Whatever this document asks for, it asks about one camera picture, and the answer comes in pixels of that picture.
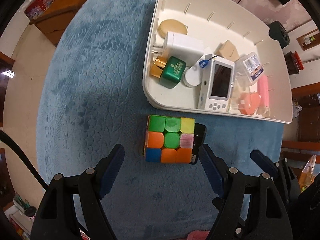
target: wooden drawer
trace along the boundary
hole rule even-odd
[[[66,12],[38,22],[36,23],[36,26],[43,34],[63,31],[69,25],[73,17],[73,12]]]
[[[52,33],[47,33],[45,36],[49,39],[49,41],[52,42],[53,45],[57,45],[59,43],[63,33],[64,33],[64,30],[55,31]]]

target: green cube sticker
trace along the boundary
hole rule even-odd
[[[164,135],[164,147],[176,149],[179,147],[180,135],[177,133],[168,132]]]
[[[149,116],[148,130],[150,132],[164,132],[165,116],[153,115]]]
[[[167,132],[179,132],[181,127],[181,118],[177,117],[166,117],[165,119],[165,130]]]

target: floral wallpaper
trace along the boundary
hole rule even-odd
[[[288,32],[311,20],[298,0],[291,0],[285,5],[278,0],[241,0],[239,5],[266,24],[279,21]]]

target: cube face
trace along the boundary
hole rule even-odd
[[[165,116],[153,115],[149,116],[148,131],[149,132],[164,132]]]
[[[182,133],[180,135],[180,147],[181,148],[193,148],[193,133]]]
[[[161,161],[161,149],[146,148],[146,162],[159,163]]]
[[[146,162],[191,163],[195,120],[149,115],[144,147]]]
[[[180,131],[182,133],[194,133],[195,132],[195,119],[182,117]]]
[[[161,132],[147,131],[146,146],[148,148],[161,148],[164,144],[164,135]]]
[[[166,117],[165,119],[165,131],[167,132],[179,132],[181,127],[181,118]]]
[[[164,135],[164,147],[176,149],[179,147],[180,136],[177,133],[168,132]]]
[[[163,149],[161,151],[161,163],[176,163],[177,150],[176,149]]]
[[[176,163],[190,163],[191,155],[192,155],[192,149],[179,148],[177,151]]]

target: blue blanket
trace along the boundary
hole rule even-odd
[[[279,158],[283,125],[223,116],[157,110],[142,90],[144,55],[156,0],[87,0],[65,30],[45,79],[37,119],[37,158],[46,182],[94,167],[116,143],[124,163],[101,201],[118,239],[174,239],[209,230],[215,197],[201,163],[143,160],[148,114],[193,117],[207,126],[205,142],[244,174],[262,171],[250,160],[260,149]],[[84,224],[79,198],[79,221]]]

